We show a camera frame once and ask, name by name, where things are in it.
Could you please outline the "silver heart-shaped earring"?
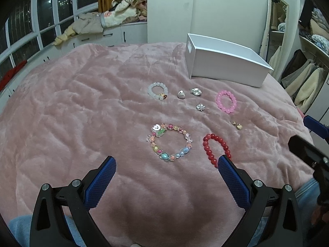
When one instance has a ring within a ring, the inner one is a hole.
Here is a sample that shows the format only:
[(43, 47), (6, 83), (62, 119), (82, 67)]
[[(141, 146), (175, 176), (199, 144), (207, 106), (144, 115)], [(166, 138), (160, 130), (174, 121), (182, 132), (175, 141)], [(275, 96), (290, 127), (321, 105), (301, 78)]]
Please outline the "silver heart-shaped earring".
[(185, 99), (186, 94), (183, 90), (180, 90), (177, 94), (178, 99)]

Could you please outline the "red cloth on cabinet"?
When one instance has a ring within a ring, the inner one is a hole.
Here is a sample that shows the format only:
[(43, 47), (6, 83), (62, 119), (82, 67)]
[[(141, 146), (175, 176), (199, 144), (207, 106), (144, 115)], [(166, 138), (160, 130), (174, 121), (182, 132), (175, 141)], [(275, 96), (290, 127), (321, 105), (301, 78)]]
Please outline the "red cloth on cabinet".
[(0, 82), (0, 91), (2, 91), (6, 85), (10, 82), (10, 80), (27, 64), (27, 60), (23, 60), (17, 66), (6, 72), (4, 77)]

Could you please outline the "hanging clothes rack garments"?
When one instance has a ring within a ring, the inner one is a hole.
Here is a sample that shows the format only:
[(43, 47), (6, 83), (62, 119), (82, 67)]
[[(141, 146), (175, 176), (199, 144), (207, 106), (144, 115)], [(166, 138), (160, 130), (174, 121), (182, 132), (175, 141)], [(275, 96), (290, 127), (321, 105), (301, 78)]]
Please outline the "hanging clothes rack garments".
[(306, 48), (294, 52), (280, 84), (305, 114), (328, 79), (328, 22), (311, 0), (305, 0), (298, 24)]

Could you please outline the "white-framed standing mirror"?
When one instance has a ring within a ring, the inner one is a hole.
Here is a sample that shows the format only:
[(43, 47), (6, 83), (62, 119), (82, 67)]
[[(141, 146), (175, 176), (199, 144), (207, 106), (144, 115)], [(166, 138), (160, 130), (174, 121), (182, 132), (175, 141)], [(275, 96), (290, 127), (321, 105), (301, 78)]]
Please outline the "white-framed standing mirror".
[(268, 0), (259, 55), (272, 68), (271, 76), (275, 75), (281, 62), (288, 10), (289, 5), (284, 0)]

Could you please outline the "person's blue jeans leg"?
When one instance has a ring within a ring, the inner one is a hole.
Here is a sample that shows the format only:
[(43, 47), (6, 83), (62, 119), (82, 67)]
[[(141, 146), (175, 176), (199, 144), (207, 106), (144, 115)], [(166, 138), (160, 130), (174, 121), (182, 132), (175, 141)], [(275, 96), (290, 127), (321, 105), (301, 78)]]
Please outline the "person's blue jeans leg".
[[(317, 197), (320, 194), (319, 183), (314, 179), (310, 179), (304, 185), (302, 185), (296, 192), (295, 198), (297, 200), (299, 214), (302, 222), (302, 235), (303, 235), (303, 246), (308, 246), (306, 237), (307, 230), (311, 227), (311, 217), (317, 206)], [(262, 217), (256, 232), (248, 246), (256, 246), (262, 232), (266, 226), (268, 217)]]

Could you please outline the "silver round earring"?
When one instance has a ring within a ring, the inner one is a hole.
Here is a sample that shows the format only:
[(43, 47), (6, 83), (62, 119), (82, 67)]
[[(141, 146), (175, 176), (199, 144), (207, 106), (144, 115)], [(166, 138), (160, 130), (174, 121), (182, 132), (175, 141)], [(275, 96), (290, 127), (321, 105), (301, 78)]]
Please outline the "silver round earring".
[(194, 96), (199, 97), (199, 96), (201, 96), (202, 91), (198, 87), (195, 87), (195, 88), (191, 89), (191, 94), (193, 94)]

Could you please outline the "large window with frames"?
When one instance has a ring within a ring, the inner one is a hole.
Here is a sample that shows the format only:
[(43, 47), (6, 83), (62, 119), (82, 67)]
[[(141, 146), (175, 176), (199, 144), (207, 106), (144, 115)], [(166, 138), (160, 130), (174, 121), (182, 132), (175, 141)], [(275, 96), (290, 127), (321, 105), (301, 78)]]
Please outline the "large window with frames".
[(77, 20), (98, 8), (98, 0), (20, 0), (1, 24), (1, 76), (28, 60)]

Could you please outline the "white window-seat cabinet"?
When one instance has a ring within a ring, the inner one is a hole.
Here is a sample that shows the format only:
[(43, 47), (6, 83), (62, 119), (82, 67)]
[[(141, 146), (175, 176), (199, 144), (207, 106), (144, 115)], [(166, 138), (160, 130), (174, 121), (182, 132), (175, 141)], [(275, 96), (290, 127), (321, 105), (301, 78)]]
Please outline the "white window-seat cabinet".
[(141, 44), (147, 43), (147, 23), (135, 22), (124, 24), (115, 28), (105, 29), (101, 34), (86, 34), (75, 36), (60, 46), (47, 46), (28, 59), (26, 65), (9, 81), (1, 91), (1, 109), (14, 94), (21, 81), (36, 66), (48, 63), (69, 53), (71, 50), (85, 44), (95, 43), (102, 46), (113, 47), (123, 43)]

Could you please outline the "silver sparkly flower earring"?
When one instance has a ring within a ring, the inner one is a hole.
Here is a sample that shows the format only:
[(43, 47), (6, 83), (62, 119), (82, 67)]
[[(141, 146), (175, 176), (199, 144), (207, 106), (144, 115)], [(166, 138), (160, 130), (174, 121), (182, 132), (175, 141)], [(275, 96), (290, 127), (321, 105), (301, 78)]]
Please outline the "silver sparkly flower earring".
[(202, 103), (199, 103), (196, 105), (196, 109), (199, 111), (199, 112), (203, 112), (205, 110), (206, 106), (204, 106)]

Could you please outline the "small gold pendant charm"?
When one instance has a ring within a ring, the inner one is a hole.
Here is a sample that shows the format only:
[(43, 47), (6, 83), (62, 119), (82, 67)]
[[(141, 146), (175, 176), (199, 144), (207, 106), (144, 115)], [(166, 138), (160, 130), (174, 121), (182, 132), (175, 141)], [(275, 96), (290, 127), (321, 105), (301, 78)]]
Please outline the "small gold pendant charm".
[(240, 123), (237, 122), (232, 122), (232, 125), (237, 129), (237, 130), (242, 130), (243, 126)]

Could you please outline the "pink plush bed blanket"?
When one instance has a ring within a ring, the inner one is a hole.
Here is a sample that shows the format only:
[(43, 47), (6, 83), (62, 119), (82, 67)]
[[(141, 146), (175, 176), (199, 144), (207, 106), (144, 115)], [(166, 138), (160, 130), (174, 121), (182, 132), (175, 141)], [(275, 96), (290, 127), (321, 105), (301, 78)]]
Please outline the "pink plush bed blanket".
[(112, 246), (220, 246), (244, 211), (207, 158), (208, 133), (268, 186), (297, 190), (312, 177), (288, 150), (309, 131), (270, 75), (260, 88), (189, 78), (183, 43), (79, 46), (31, 70), (1, 114), (1, 214), (32, 214), (44, 183), (66, 186), (113, 156), (91, 210)]

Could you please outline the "white plastic storage bin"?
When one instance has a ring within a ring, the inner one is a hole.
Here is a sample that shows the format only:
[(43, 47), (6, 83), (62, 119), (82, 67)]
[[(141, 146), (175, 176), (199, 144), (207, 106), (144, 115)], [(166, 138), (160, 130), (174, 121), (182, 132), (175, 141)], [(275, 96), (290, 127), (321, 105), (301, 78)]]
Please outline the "white plastic storage bin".
[(254, 50), (219, 38), (188, 34), (185, 60), (189, 77), (227, 80), (261, 87), (273, 68)]

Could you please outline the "pile of beige clothes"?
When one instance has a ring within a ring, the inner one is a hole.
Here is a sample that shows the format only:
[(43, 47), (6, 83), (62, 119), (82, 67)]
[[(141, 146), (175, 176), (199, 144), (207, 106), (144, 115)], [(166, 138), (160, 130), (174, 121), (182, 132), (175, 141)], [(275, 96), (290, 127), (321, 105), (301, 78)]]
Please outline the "pile of beige clothes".
[(55, 38), (53, 46), (59, 46), (79, 34), (100, 34), (114, 28), (147, 20), (147, 0), (112, 0), (111, 9), (100, 12), (81, 13), (78, 19)]

